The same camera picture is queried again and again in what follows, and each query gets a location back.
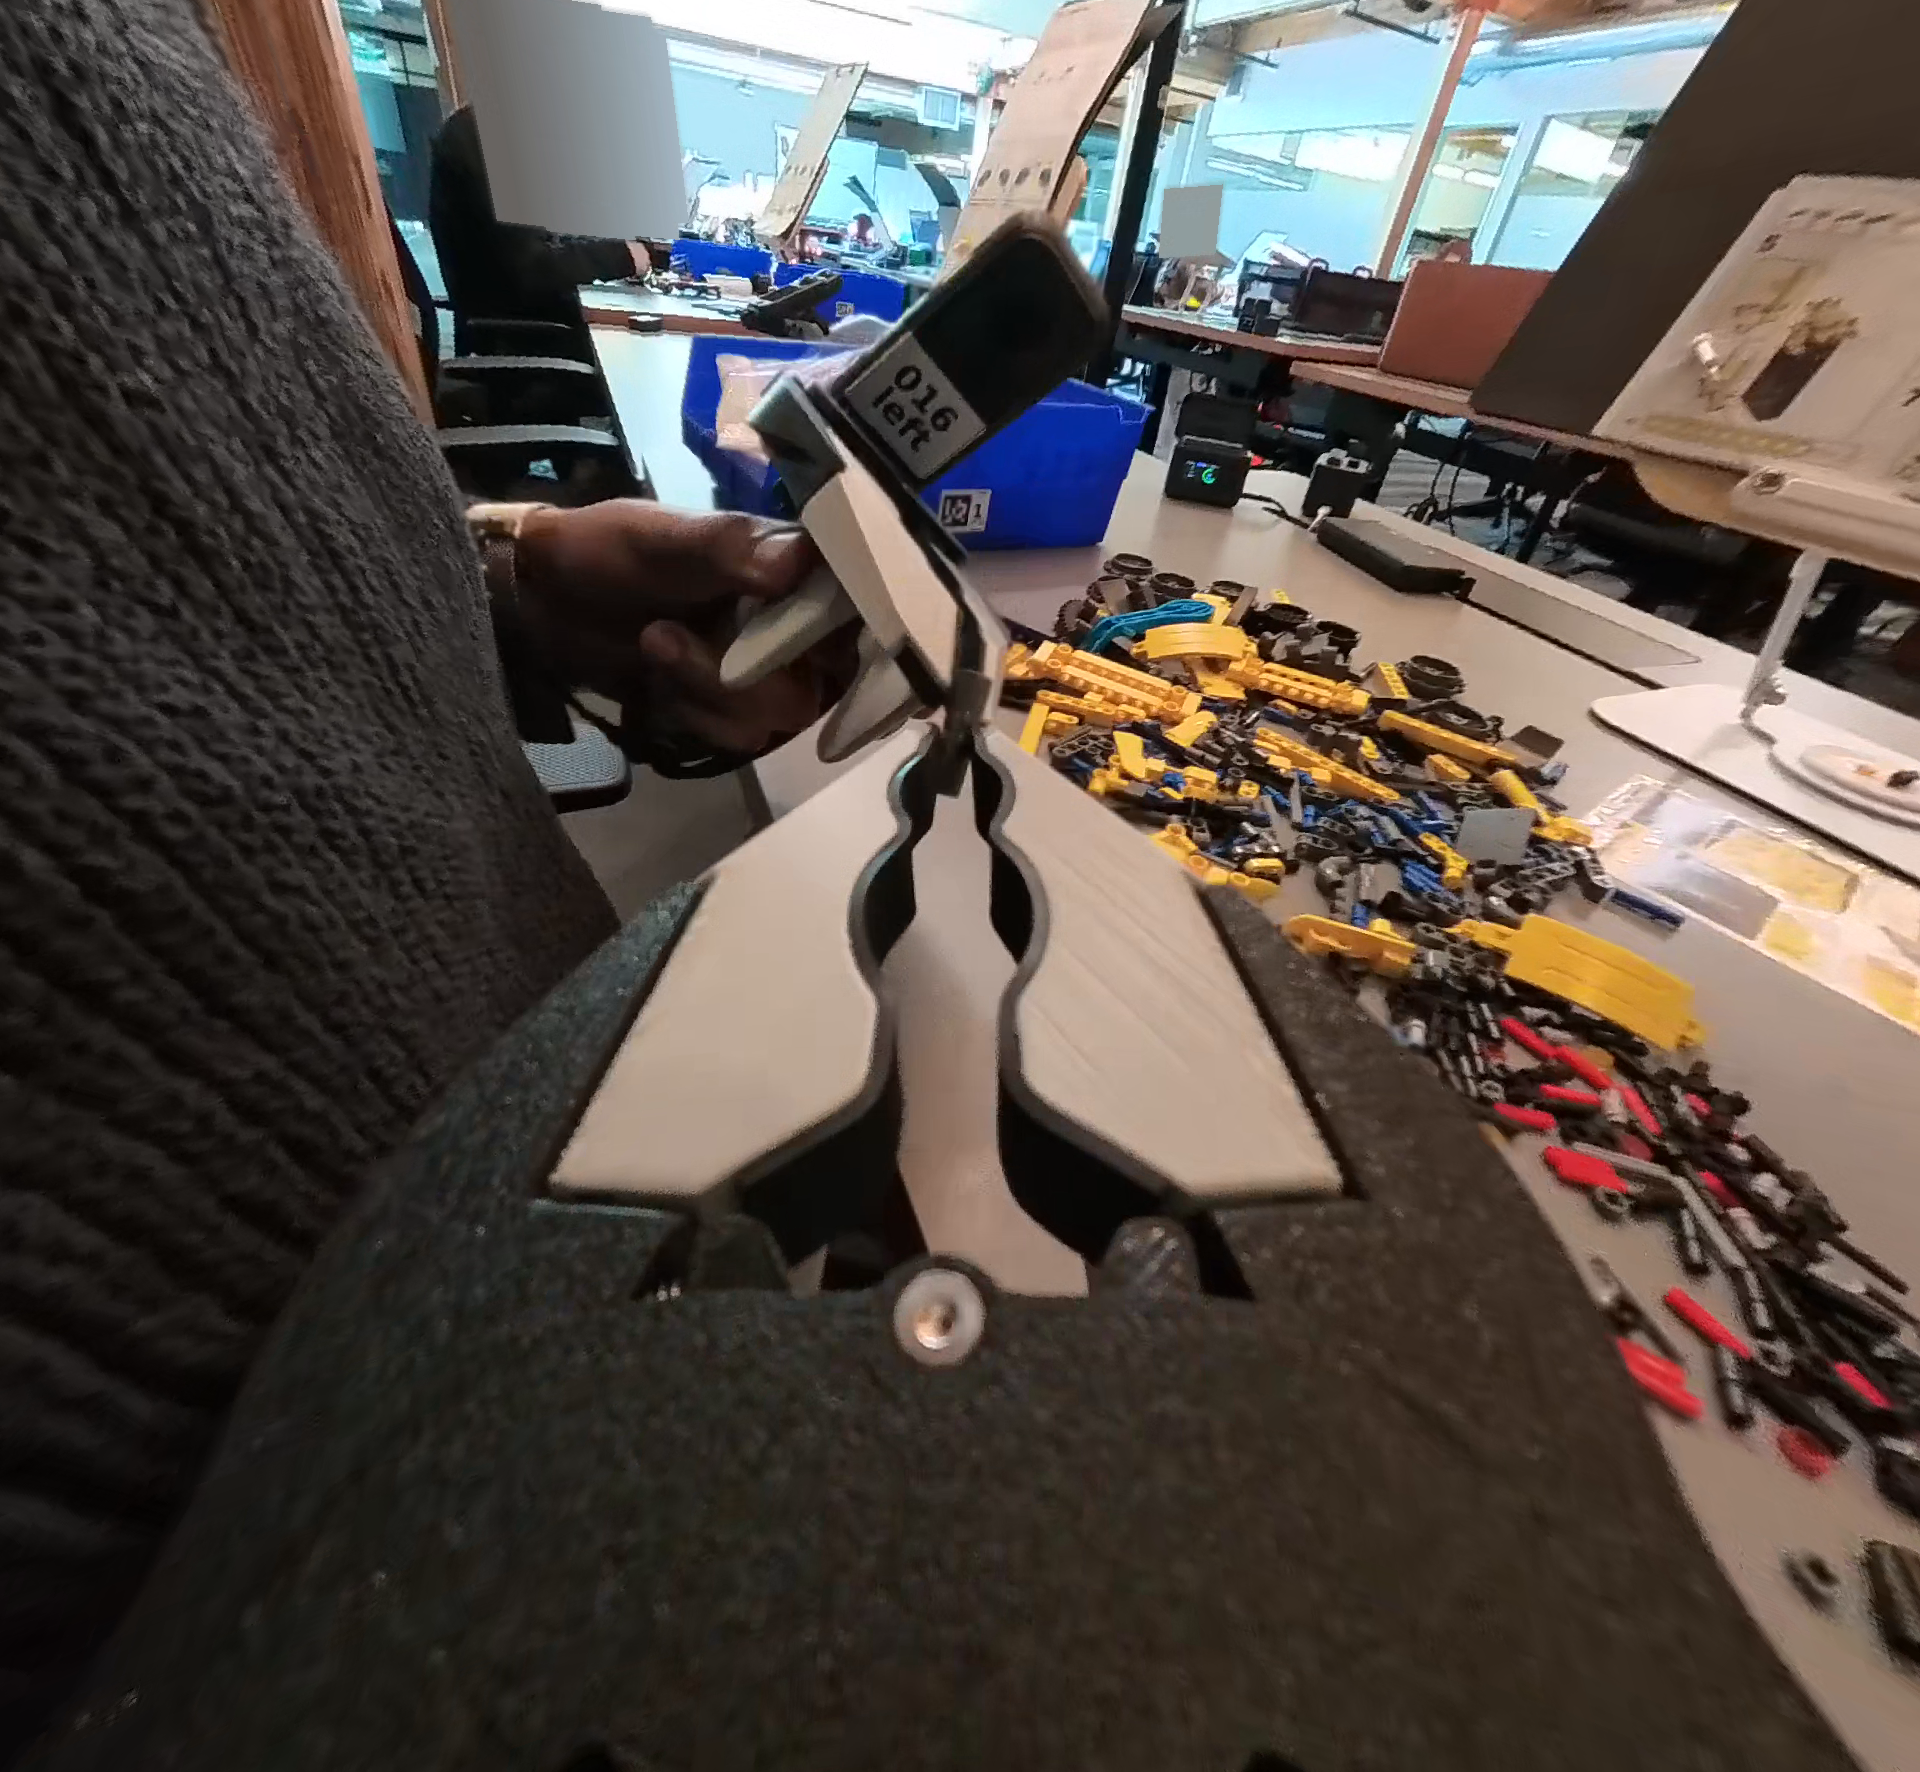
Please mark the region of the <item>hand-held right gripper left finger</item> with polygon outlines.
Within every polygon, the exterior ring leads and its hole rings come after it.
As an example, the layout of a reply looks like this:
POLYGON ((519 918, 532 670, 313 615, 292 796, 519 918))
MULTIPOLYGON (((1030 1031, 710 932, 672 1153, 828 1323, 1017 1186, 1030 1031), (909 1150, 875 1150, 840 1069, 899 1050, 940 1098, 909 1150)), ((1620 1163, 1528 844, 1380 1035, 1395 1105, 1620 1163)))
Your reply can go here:
POLYGON ((910 860, 901 729, 721 860, 646 976, 546 1188, 637 1209, 743 1205, 798 1184, 819 1147, 888 1120, 895 1028, 870 898, 910 860))

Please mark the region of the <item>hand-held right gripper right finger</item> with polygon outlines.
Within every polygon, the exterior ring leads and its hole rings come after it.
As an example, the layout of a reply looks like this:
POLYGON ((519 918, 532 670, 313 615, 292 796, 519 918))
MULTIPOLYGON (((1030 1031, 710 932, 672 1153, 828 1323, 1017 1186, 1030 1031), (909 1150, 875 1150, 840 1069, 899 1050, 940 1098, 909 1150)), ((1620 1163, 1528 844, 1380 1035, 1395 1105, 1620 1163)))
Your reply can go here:
POLYGON ((974 743, 1006 1098, 1173 1206, 1342 1193, 1205 885, 1003 730, 974 743))

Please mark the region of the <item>blue plastic bin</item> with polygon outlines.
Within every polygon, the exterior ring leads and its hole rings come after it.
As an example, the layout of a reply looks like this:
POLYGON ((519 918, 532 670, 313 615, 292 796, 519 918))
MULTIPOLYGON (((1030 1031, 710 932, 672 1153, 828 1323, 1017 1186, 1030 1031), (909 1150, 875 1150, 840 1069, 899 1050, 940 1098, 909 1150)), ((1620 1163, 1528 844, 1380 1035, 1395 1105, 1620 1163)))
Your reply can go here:
MULTIPOLYGON (((682 438, 721 511, 791 516, 774 467, 721 445, 725 391, 736 372, 766 376, 802 359, 802 344, 694 336, 682 382, 682 438)), ((1145 407, 1066 382, 967 460, 925 487, 925 506, 973 553, 1095 544, 1134 465, 1145 407)))

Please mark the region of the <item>wooden desk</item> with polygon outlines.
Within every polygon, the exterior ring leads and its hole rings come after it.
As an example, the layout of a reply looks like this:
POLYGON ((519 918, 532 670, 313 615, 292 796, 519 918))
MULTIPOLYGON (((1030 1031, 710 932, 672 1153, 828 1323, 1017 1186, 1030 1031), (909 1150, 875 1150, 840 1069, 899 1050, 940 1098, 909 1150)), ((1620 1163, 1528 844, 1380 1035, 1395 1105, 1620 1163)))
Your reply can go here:
POLYGON ((1314 333, 1279 336, 1213 323, 1205 314, 1128 305, 1114 359, 1145 371, 1137 451, 1165 460, 1187 434, 1257 449, 1260 407, 1287 400, 1306 364, 1378 367, 1380 344, 1314 333))

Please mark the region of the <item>clear plastic bag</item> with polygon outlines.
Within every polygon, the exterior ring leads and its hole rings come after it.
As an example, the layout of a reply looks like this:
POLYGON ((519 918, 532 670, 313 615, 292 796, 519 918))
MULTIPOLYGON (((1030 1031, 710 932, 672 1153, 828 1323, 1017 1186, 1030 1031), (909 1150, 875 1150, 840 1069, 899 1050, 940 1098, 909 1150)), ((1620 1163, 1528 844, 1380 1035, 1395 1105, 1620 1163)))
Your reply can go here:
POLYGON ((772 453, 752 426, 761 400, 786 376, 798 376, 806 391, 826 391, 845 372, 857 354, 895 329, 873 314, 841 320, 820 341, 747 341, 738 354, 715 359, 718 405, 715 443, 738 457, 771 461, 772 453))

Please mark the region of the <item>small cardboard panel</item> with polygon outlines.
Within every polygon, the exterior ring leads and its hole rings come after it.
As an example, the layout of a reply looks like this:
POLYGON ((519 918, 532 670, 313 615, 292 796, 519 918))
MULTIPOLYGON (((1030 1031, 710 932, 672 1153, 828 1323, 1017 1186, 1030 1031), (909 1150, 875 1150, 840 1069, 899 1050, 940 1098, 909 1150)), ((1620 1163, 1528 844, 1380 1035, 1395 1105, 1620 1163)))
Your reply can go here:
POLYGON ((841 134, 866 71, 866 61, 836 61, 820 75, 779 175, 758 208, 756 237, 763 243, 783 245, 806 220, 828 172, 833 143, 841 134))

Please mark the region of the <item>black pole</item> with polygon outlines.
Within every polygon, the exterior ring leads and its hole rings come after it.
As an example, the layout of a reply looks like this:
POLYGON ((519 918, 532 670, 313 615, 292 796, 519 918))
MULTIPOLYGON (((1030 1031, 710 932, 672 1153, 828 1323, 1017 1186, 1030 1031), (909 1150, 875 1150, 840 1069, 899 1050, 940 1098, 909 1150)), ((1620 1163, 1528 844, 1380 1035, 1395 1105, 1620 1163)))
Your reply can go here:
POLYGON ((1173 67, 1181 49, 1181 22, 1188 0, 1159 0, 1145 20, 1150 46, 1136 71, 1128 120, 1117 153, 1114 208, 1103 294, 1111 314, 1105 344, 1090 364, 1086 379, 1103 385, 1112 372, 1112 354, 1122 311, 1134 291, 1136 256, 1145 220, 1145 197, 1159 156, 1159 134, 1173 67))

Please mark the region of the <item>black office chair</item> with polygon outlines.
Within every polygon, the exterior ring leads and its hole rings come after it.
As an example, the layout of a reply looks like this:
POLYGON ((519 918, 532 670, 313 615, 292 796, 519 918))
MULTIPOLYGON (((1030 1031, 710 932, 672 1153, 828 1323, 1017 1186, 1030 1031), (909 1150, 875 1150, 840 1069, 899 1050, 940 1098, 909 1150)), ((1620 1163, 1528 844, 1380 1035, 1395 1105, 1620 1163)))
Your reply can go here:
POLYGON ((635 787, 635 770, 621 746, 582 719, 567 721, 565 739, 522 739, 522 754, 560 815, 612 809, 635 787))
POLYGON ((615 433, 609 392, 594 364, 563 357, 563 333, 540 322, 473 320, 454 331, 454 354, 463 360, 488 359, 490 367, 467 372, 477 385, 491 422, 546 422, 615 433))

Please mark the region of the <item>yellow curved panel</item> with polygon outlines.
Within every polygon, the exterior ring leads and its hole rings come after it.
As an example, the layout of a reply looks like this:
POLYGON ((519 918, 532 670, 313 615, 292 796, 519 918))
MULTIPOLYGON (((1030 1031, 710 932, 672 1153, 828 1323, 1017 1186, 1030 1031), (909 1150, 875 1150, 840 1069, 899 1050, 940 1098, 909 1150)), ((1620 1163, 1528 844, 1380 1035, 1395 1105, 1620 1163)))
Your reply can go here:
POLYGON ((1513 983, 1564 999, 1661 1050, 1692 1050, 1705 1042, 1685 978, 1582 926, 1540 914, 1519 924, 1463 919, 1446 938, 1493 951, 1513 983))

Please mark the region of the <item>brown box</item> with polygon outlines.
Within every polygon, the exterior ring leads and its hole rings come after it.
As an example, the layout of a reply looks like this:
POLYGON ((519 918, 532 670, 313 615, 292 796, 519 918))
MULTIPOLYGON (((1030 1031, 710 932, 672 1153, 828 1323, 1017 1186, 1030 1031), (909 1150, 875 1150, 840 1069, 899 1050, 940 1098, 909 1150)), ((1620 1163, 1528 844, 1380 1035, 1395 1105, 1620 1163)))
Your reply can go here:
POLYGON ((1380 372, 1477 391, 1550 283, 1542 269, 1417 262, 1380 348, 1380 372))

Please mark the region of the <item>white document stand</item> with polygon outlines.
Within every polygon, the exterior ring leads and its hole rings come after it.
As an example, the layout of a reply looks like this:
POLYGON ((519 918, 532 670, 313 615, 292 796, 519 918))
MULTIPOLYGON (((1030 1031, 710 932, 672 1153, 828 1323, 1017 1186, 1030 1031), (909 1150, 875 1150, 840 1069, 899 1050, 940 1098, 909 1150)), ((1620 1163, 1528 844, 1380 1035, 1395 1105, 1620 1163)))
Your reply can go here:
POLYGON ((1774 743, 1853 739, 1916 761, 1869 734, 1844 729, 1786 688, 1789 641, 1832 561, 1859 564, 1894 577, 1918 570, 1916 490, 1849 480, 1809 467, 1733 473, 1655 454, 1635 467, 1652 499, 1685 516, 1701 516, 1743 536, 1795 551, 1782 603, 1744 680, 1689 682, 1598 698, 1590 718, 1617 736, 1673 761, 1778 814, 1866 865, 1918 882, 1918 828, 1886 824, 1826 799, 1774 768, 1774 743))

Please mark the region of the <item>pile of black red pins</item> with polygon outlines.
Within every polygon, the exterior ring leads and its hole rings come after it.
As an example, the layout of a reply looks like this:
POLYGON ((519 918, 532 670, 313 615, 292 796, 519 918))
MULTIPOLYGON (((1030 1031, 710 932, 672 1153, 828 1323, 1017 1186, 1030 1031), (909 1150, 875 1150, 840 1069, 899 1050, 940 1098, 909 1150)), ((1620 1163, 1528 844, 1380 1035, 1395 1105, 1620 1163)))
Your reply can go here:
POLYGON ((1750 1127, 1752 1105, 1692 1050, 1661 1050, 1564 999, 1513 983, 1490 951, 1417 950, 1354 983, 1390 1037, 1498 1145, 1615 1231, 1664 1251, 1626 1277, 1604 1255, 1588 1283, 1620 1363, 1673 1422, 1715 1419, 1767 1440, 1809 1485, 1866 1490, 1890 1520, 1838 1556, 1878 1652, 1859 1547, 1916 1548, 1916 1292, 1863 1251, 1832 1198, 1750 1127))

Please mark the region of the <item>instruction booklet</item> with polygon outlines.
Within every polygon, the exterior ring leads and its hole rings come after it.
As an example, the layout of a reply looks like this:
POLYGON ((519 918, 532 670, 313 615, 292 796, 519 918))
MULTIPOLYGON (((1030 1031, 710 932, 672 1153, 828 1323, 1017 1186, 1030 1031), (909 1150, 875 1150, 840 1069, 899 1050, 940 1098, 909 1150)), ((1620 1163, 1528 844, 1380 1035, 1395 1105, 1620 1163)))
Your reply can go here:
POLYGON ((1918 183, 1795 177, 1756 211, 1596 434, 1725 469, 1918 487, 1918 183))

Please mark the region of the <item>small white disc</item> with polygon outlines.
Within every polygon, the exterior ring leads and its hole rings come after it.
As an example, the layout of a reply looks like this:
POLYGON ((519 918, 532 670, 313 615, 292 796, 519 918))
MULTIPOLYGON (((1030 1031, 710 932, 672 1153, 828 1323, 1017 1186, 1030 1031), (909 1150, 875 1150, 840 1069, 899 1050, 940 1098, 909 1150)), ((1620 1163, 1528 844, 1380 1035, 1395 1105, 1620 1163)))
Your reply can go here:
POLYGON ((1918 764, 1853 739, 1774 743, 1778 770, 1886 824, 1918 828, 1918 764))

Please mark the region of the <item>small black connector piece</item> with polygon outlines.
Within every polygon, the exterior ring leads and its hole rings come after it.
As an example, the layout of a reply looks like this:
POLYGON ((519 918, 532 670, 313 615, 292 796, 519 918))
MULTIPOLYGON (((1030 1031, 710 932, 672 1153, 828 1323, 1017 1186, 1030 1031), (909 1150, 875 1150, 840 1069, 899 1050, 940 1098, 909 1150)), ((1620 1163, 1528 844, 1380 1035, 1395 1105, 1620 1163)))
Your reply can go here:
POLYGON ((1918 1551, 1911 1544, 1866 1539, 1858 1560, 1866 1609, 1888 1656, 1918 1671, 1918 1551))

